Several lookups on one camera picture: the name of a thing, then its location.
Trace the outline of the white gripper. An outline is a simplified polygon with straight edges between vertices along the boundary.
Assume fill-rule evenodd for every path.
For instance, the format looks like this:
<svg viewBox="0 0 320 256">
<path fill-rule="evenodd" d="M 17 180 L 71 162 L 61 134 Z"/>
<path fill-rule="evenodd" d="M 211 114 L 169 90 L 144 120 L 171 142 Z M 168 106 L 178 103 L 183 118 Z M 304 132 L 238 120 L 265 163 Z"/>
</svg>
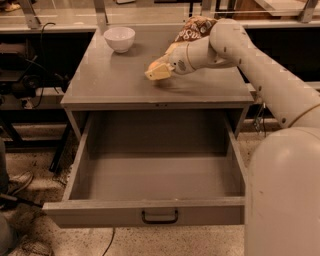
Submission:
<svg viewBox="0 0 320 256">
<path fill-rule="evenodd" d="M 212 48 L 208 36 L 182 42 L 169 56 L 165 54 L 156 60 L 164 64 L 153 70 L 147 69 L 145 75 L 151 81 L 167 79 L 173 70 L 179 75 L 185 75 L 202 68 L 221 69 L 234 66 L 232 61 L 218 55 Z"/>
</svg>

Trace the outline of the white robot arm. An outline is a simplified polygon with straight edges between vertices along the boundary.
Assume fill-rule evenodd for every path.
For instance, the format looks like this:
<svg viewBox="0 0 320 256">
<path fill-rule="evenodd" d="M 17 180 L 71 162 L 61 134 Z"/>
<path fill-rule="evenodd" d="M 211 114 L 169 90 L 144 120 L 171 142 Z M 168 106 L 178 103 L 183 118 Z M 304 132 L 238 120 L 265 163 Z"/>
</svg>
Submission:
<svg viewBox="0 0 320 256">
<path fill-rule="evenodd" d="M 188 19 L 145 75 L 238 67 L 279 131 L 252 155 L 246 178 L 245 255 L 320 256 L 320 94 L 258 49 L 233 19 Z"/>
</svg>

